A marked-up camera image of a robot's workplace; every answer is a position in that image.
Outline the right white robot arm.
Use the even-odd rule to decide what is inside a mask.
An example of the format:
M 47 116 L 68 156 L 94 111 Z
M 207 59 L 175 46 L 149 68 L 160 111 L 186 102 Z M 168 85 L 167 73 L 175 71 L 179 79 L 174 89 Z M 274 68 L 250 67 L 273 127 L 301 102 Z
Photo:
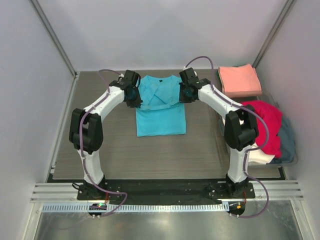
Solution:
M 199 79 L 193 68 L 179 73 L 179 101 L 199 100 L 224 119 L 223 137 L 230 148 L 229 169 L 225 177 L 225 192 L 231 198 L 240 196 L 248 186 L 248 151 L 259 135 L 253 108 L 245 108 L 220 92 L 211 82 Z

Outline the turquoise t shirt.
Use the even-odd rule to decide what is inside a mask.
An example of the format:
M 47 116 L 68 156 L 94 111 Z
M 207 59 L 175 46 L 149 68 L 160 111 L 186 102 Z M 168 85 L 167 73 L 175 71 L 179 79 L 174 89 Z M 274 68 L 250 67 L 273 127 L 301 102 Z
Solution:
M 181 82 L 175 75 L 141 79 L 138 90 L 142 103 L 136 109 L 138 137 L 186 134 L 185 105 L 179 100 Z

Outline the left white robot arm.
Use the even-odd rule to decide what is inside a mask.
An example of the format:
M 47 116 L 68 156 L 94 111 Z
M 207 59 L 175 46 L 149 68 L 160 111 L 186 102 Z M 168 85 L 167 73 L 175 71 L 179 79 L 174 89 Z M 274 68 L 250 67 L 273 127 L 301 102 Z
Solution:
M 77 150 L 84 171 L 84 183 L 78 187 L 79 194 L 101 200 L 111 192 L 106 190 L 105 175 L 101 169 L 100 148 L 104 140 L 103 121 L 119 104 L 139 108 L 142 99 L 138 86 L 141 76 L 131 70 L 119 74 L 118 79 L 107 84 L 106 91 L 85 108 L 72 111 L 69 141 Z

